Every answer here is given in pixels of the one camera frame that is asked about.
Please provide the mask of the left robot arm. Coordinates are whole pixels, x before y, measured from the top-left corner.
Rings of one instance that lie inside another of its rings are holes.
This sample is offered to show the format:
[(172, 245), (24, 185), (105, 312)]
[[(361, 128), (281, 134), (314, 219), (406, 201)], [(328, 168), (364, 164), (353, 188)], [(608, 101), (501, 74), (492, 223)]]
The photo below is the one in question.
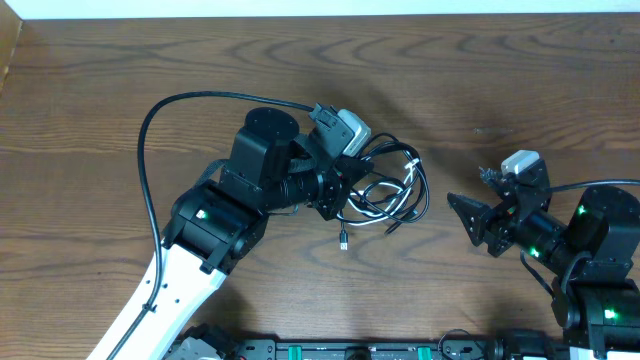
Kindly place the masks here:
[(196, 312), (264, 236), (270, 217), (301, 204), (332, 220), (373, 165), (357, 158), (371, 136), (353, 112), (321, 104), (304, 135), (288, 113), (248, 112), (229, 159), (181, 195), (134, 294), (90, 356), (160, 359)]

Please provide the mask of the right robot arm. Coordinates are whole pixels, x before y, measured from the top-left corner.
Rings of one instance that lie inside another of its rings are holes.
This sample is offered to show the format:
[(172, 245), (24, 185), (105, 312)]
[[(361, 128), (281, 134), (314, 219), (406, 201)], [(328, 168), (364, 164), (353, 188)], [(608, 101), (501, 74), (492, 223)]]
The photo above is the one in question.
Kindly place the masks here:
[(520, 170), (484, 169), (482, 181), (500, 198), (495, 206), (448, 193), (471, 243), (499, 257), (513, 246), (554, 274), (536, 280), (551, 297), (563, 340), (591, 350), (639, 350), (639, 287), (630, 278), (639, 245), (636, 179), (553, 186), (544, 160)]

